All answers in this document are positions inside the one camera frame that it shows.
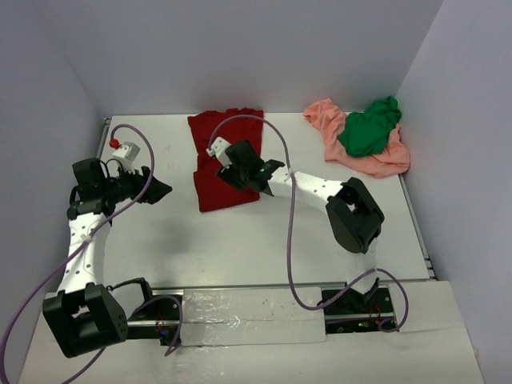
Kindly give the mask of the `red t-shirt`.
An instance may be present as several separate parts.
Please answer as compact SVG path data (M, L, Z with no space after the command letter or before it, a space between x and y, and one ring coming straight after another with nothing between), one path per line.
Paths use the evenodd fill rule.
M262 149L263 123L253 118L239 118L224 122L233 116L248 114L262 118L262 110L251 108L228 109L224 112L209 110L188 117L188 125L195 144L197 169L193 173L194 186L198 196L199 211L211 212L239 206L259 200L259 194L250 189L236 190L217 176L221 164L206 152L211 134L218 125L222 125L219 135L229 143L248 140L257 153Z

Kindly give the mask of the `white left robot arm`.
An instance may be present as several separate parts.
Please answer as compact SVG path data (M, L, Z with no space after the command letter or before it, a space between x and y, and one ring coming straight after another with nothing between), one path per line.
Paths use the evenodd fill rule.
M124 342L128 336L126 314L104 286L106 240L117 204L155 204L171 186L154 177L154 166L107 175L99 158L73 165L76 186L70 195L67 219L69 255L54 297L44 300L42 313L58 346L67 358Z

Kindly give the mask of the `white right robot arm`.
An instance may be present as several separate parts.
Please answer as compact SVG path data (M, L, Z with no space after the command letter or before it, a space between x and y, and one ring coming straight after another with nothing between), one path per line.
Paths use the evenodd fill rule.
M355 312L364 313L374 305L379 282L375 244L385 217L360 179L334 181L293 170L288 154L285 154L284 162L265 161L247 140L231 144L218 137L206 152L222 165L218 171L220 179L235 189L249 188L271 197L290 199L286 273L292 296L301 308L320 310L347 293L349 307ZM291 243L297 201L326 214L334 239L353 258L347 286L316 306L307 305L300 299L293 280Z

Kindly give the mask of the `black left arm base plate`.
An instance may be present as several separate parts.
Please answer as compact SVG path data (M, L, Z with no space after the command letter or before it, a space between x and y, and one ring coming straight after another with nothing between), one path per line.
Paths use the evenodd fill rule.
M128 340L157 340L161 346L178 347L181 339L181 294L157 294L127 317Z

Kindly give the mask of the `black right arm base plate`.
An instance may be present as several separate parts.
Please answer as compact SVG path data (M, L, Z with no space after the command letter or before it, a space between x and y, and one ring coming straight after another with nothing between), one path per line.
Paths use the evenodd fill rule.
M341 296L323 309L327 334L351 334L392 330L396 327L394 307L386 287L379 287L367 303L356 292Z

